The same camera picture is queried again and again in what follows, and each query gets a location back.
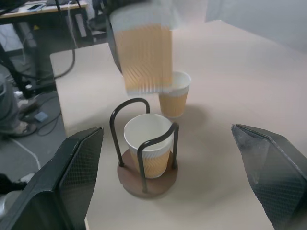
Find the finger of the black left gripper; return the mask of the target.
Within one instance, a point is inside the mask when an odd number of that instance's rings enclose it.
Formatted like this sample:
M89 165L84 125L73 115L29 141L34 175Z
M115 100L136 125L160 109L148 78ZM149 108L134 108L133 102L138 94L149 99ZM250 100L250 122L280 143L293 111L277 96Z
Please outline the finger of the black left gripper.
M111 51L111 54L112 54L112 58L113 58L113 60L116 64L118 70L120 71L120 73L122 73L111 23L107 23L107 40L108 40L108 45L109 45L109 48L110 48L110 51Z

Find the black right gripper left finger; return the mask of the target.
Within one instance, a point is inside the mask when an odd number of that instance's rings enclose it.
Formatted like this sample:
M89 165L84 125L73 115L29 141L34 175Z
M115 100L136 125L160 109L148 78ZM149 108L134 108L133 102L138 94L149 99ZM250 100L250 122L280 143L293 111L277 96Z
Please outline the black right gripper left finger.
M68 138L29 181L0 222L2 230L84 230L94 192L104 130Z

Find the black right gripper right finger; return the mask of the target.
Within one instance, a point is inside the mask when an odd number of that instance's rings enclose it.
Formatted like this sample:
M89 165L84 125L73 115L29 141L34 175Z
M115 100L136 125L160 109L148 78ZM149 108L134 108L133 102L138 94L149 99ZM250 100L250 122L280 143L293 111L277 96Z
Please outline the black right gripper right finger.
M307 159L284 136L233 124L247 179L276 230L307 228Z

